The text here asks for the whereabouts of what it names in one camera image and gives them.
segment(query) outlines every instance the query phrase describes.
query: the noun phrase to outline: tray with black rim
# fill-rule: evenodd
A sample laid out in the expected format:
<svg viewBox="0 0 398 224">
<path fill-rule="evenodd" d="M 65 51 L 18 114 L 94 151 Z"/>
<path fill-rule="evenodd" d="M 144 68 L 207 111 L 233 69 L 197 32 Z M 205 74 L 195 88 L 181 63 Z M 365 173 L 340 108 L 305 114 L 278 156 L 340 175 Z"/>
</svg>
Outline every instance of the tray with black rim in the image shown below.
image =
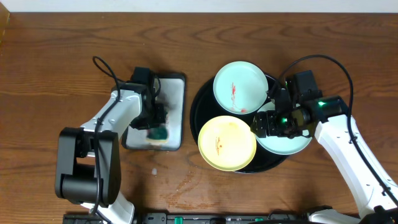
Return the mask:
<svg viewBox="0 0 398 224">
<path fill-rule="evenodd" d="M 269 89 L 275 83 L 275 79 L 266 74 Z M 236 118 L 241 119 L 249 126 L 253 122 L 254 115 L 257 111 L 249 114 L 233 114 L 226 111 L 222 108 L 218 103 L 213 93 L 213 82 L 214 77 L 208 80 L 198 91 L 197 95 L 193 99 L 191 111 L 190 111 L 190 126 L 192 136 L 198 144 L 198 136 L 203 125 L 206 124 L 207 121 L 215 118 L 217 116 L 234 116 Z M 267 149 L 264 149 L 257 142 L 256 154 L 254 155 L 253 160 L 244 168 L 240 170 L 236 170 L 238 173 L 256 173 L 262 172 L 269 169 L 274 168 L 283 162 L 287 156 L 274 154 L 269 152 Z"/>
</svg>

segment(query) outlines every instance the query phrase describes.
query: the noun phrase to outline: brown wood surface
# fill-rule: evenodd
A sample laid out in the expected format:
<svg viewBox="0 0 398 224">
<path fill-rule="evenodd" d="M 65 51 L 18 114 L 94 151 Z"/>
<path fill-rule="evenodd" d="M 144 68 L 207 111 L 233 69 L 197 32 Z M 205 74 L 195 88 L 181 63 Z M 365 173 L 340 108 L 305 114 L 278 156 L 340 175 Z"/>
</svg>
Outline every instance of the brown wood surface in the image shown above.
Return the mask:
<svg viewBox="0 0 398 224">
<path fill-rule="evenodd" d="M 308 54 L 328 54 L 352 75 L 353 114 L 369 147 L 398 180 L 398 15 L 392 14 L 18 14 L 0 48 L 0 222 L 60 223 L 85 209 L 54 193 L 59 132 L 79 127 L 135 66 L 187 75 L 184 139 L 177 152 L 120 149 L 123 194 L 137 208 L 170 212 L 268 213 L 331 205 L 357 213 L 349 188 L 316 142 L 267 172 L 222 172 L 202 158 L 189 126 L 199 88 L 226 63 L 279 74 Z M 325 95 L 348 100 L 330 62 L 307 61 Z M 157 176 L 151 174 L 157 169 Z"/>
</svg>

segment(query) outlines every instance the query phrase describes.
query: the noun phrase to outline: wood grain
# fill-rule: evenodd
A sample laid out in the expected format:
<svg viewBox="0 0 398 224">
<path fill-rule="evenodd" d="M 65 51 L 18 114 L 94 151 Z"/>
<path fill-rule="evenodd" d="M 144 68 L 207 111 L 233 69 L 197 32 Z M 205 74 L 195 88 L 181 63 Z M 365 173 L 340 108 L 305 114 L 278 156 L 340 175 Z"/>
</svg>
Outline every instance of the wood grain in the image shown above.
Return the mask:
<svg viewBox="0 0 398 224">
<path fill-rule="evenodd" d="M 398 179 L 396 14 L 15 13 L 0 51 L 2 223 L 60 223 L 64 213 L 85 211 L 55 196 L 54 177 L 59 132 L 92 117 L 113 86 L 92 64 L 93 55 L 125 80 L 135 66 L 187 75 L 180 150 L 120 150 L 121 191 L 140 210 L 268 213 L 326 204 L 358 212 L 315 141 L 259 174 L 214 170 L 201 158 L 187 119 L 190 105 L 202 84 L 235 60 L 277 76 L 304 55 L 337 58 L 354 81 L 353 114 L 363 137 Z M 314 59 L 293 72 L 305 69 L 315 72 L 325 95 L 348 99 L 348 83 L 336 66 Z"/>
</svg>

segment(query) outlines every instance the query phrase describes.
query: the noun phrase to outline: white arm segment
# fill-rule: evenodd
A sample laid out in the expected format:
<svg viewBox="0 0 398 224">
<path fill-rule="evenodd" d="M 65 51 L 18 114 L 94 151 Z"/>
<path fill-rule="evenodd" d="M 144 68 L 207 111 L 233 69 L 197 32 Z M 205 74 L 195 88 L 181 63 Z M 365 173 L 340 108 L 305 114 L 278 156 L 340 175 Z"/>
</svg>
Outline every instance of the white arm segment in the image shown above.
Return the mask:
<svg viewBox="0 0 398 224">
<path fill-rule="evenodd" d="M 105 106 L 95 115 L 94 118 L 82 125 L 85 131 L 94 131 L 97 119 L 104 113 L 104 111 L 111 106 L 115 101 L 118 92 L 115 90 L 111 94 L 111 98 Z M 123 132 L 129 126 L 130 122 L 139 116 L 142 111 L 141 95 L 131 90 L 121 90 L 121 97 L 119 103 L 106 115 L 103 125 L 100 127 L 99 132 L 110 130 L 122 136 Z M 93 208 L 92 203 L 83 203 L 81 206 L 85 208 Z M 134 205 L 124 198 L 123 194 L 119 191 L 116 201 L 108 206 L 108 208 L 98 207 L 98 211 L 116 224 L 131 224 L 134 216 Z"/>
<path fill-rule="evenodd" d="M 337 165 L 344 180 L 348 184 L 351 193 L 354 196 L 359 216 L 374 213 L 373 208 L 381 205 L 388 210 L 396 208 L 394 202 L 388 195 L 383 195 L 383 189 L 372 175 L 362 158 L 354 147 L 350 144 L 350 137 L 347 130 L 347 116 L 339 115 L 328 118 L 329 122 L 319 122 L 315 137 L 318 142 L 328 151 L 329 155 Z M 357 142 L 366 156 L 366 159 L 372 165 L 383 182 L 391 188 L 391 192 L 398 197 L 397 184 L 382 168 L 379 161 L 374 157 L 368 145 L 358 131 L 354 118 L 351 117 L 351 126 Z"/>
</svg>

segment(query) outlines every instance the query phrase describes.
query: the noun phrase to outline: white plate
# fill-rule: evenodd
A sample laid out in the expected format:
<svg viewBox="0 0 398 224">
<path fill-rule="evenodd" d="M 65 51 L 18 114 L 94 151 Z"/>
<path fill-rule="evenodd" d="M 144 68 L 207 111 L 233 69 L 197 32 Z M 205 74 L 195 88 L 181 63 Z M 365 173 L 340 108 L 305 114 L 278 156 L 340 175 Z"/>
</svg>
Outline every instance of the white plate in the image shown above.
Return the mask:
<svg viewBox="0 0 398 224">
<path fill-rule="evenodd" d="M 267 99 L 268 82 L 261 69 L 249 62 L 232 62 L 216 75 L 213 92 L 219 105 L 234 114 L 258 110 Z"/>
<path fill-rule="evenodd" d="M 262 106 L 258 112 L 274 109 L 275 104 L 269 102 L 266 105 Z M 281 138 L 277 136 L 259 138 L 256 136 L 256 139 L 264 149 L 267 149 L 272 153 L 279 155 L 290 155 L 303 150 L 308 144 L 310 144 L 312 138 L 295 137 L 293 139 L 289 139 L 287 137 Z"/>
</svg>

